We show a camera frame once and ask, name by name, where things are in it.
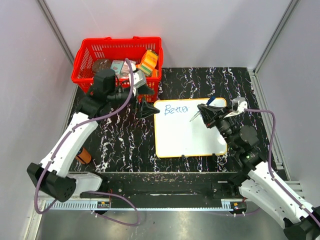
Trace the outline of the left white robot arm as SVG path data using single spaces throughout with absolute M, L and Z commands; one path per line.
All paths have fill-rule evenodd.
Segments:
M 112 69 L 101 70 L 95 74 L 93 84 L 79 102 L 57 144 L 40 163 L 32 162 L 27 167 L 26 172 L 37 192 L 42 191 L 61 203 L 73 195 L 87 191 L 91 191 L 98 198 L 107 195 L 108 185 L 98 173 L 71 177 L 68 172 L 81 147 L 103 119 L 116 115 L 128 103 L 136 107 L 140 119 L 159 113 L 159 110 L 145 99 L 138 100 L 139 95 L 154 94 L 140 69 L 134 70 L 126 83 L 129 84 L 128 87 L 119 82 Z

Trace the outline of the white whiteboard with orange frame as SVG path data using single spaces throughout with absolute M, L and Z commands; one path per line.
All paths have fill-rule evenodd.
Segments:
M 227 144 L 217 128 L 207 128 L 198 112 L 208 98 L 158 100 L 154 107 L 155 153 L 159 158 L 224 155 Z

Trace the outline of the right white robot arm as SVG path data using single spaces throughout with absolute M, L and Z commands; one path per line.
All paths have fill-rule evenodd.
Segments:
M 238 173 L 229 180 L 228 194 L 255 203 L 283 229 L 289 240 L 315 240 L 320 236 L 320 208 L 298 195 L 273 170 L 271 161 L 257 150 L 257 130 L 253 126 L 235 127 L 230 121 L 248 111 L 247 103 L 226 107 L 197 106 L 208 129 L 217 128 L 238 164 Z

